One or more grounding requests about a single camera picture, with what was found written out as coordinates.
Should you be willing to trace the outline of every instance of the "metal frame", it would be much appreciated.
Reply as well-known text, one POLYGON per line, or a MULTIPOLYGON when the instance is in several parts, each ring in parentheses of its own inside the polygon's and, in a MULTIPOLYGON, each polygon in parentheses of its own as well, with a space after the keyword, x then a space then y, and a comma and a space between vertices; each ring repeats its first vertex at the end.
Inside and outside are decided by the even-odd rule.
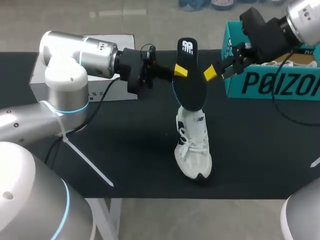
POLYGON ((103 240, 119 240, 122 198, 112 198, 110 210, 104 198, 85 199, 92 210, 96 226, 103 240))

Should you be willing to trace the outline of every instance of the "sneaker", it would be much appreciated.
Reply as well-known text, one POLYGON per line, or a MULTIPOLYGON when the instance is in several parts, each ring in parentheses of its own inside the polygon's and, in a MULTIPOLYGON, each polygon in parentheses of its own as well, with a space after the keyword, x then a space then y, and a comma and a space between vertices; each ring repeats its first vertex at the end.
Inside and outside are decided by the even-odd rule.
POLYGON ((181 106, 176 116, 176 127, 180 139, 174 156, 181 171, 192 180, 206 179, 211 173, 212 159, 205 114, 202 110, 191 112, 181 106))

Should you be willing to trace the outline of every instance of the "table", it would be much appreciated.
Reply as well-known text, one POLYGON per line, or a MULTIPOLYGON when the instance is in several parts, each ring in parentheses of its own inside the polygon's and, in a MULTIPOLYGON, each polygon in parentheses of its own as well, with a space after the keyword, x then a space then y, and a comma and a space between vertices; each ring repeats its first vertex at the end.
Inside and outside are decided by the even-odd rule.
MULTIPOLYGON (((28 87, 36 57, 0 53, 0 108, 36 102, 28 87)), ((219 50, 200 50, 198 62, 205 70, 219 57, 219 50)), ((157 53, 164 66, 173 68, 175 58, 175 51, 157 53)), ((279 105, 293 118, 320 122, 320 102, 279 105)), ((90 103, 89 111, 96 106, 90 103)), ((320 167, 310 168, 320 156, 319 128, 281 118, 270 100, 227 98, 223 81, 216 79, 203 109, 212 175, 207 184, 194 184, 174 159, 178 107, 171 84, 156 79, 153 89, 141 89, 138 100, 103 103, 92 123, 70 138, 113 188, 64 144, 54 171, 85 198, 285 199, 320 176, 320 167)), ((27 148, 43 160, 53 140, 27 148)))

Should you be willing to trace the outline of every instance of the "black cable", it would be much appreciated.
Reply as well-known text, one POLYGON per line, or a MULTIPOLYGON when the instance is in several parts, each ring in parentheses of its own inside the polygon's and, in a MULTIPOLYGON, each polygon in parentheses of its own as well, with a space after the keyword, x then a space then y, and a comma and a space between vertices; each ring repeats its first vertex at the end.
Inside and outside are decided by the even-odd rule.
MULTIPOLYGON (((68 132, 66 135, 69 136, 69 135, 71 135, 71 134, 74 134, 75 132, 81 130, 82 128, 84 128, 86 125, 88 125, 88 124, 92 121, 92 119, 96 116, 97 112, 99 111, 99 109, 100 109, 100 107, 101 107, 101 104, 102 104, 102 102, 104 101, 105 96, 106 96, 107 92, 109 91, 110 87, 112 86, 112 84, 114 84, 114 83, 115 83, 116 81, 118 81, 119 79, 120 79, 120 77, 117 77, 117 78, 113 79, 113 80, 109 83, 108 87, 105 89, 105 91, 104 91, 104 93, 103 93, 103 95, 102 95, 102 97, 101 97, 101 99, 100 99, 100 101, 99 101, 99 103, 98 103, 98 106, 96 107, 96 109, 94 110, 94 112, 91 114, 91 116, 90 116, 83 124, 81 124, 80 126, 76 127, 76 128, 73 129, 72 131, 68 132)), ((50 154, 51 154, 52 150, 54 149, 54 147, 55 147, 57 144, 59 144, 58 147, 57 147, 57 150, 56 150, 56 154, 54 155, 54 158, 53 158, 53 160, 52 160, 52 166, 55 164, 55 159, 56 159, 56 156, 57 156, 57 154, 58 154, 59 146, 60 146, 60 141, 62 140, 62 138, 63 138, 63 136, 60 136, 60 137, 58 137, 58 138, 52 143, 52 145, 50 146, 50 148, 49 148, 49 150, 48 150, 48 152, 47 152, 47 154, 46 154, 46 156, 45 156, 44 164, 47 164, 47 163, 48 163, 49 157, 50 157, 50 154)))
MULTIPOLYGON (((285 63, 289 60, 289 58, 292 57, 292 55, 294 54, 294 52, 291 52, 284 60, 283 62, 281 63, 281 65, 279 66, 279 68, 277 69, 276 73, 275 73, 275 79, 277 79, 282 67, 285 65, 285 63)), ((303 121, 300 121, 300 120, 296 120, 296 119, 293 119, 291 118, 290 116, 288 116, 287 114, 285 114, 284 112, 282 112, 278 106, 278 104, 276 103, 275 101, 275 92, 274 92, 274 89, 275 89, 275 83, 276 81, 273 81, 272 82, 272 91, 271 91, 271 96, 272 96, 272 103, 273 105, 275 106, 275 109, 276 111, 285 119, 289 120, 290 122, 292 123, 295 123, 295 124, 298 124, 298 125, 301 125, 301 126, 307 126, 307 127, 320 127, 320 123, 308 123, 308 122, 303 122, 303 121)))
POLYGON ((144 49, 144 47, 146 47, 146 46, 155 46, 155 45, 153 45, 152 43, 147 43, 147 44, 145 44, 145 45, 143 45, 142 47, 141 47, 141 49, 140 49, 140 57, 142 58, 142 49, 144 49))

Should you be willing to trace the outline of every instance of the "gray floor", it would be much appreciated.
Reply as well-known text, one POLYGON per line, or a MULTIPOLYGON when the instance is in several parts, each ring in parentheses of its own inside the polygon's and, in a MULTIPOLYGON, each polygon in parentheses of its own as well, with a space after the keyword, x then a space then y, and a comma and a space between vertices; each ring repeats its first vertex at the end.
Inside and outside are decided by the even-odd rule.
MULTIPOLYGON (((38 51, 42 35, 57 30, 81 35, 134 34, 135 46, 153 43, 175 49, 194 37, 201 49, 222 46, 227 20, 238 20, 250 5, 232 11, 185 12, 178 0, 1 0, 0 51, 38 51)), ((255 4, 266 19, 285 7, 255 4)), ((124 199, 120 240, 282 240, 283 200, 124 199)))

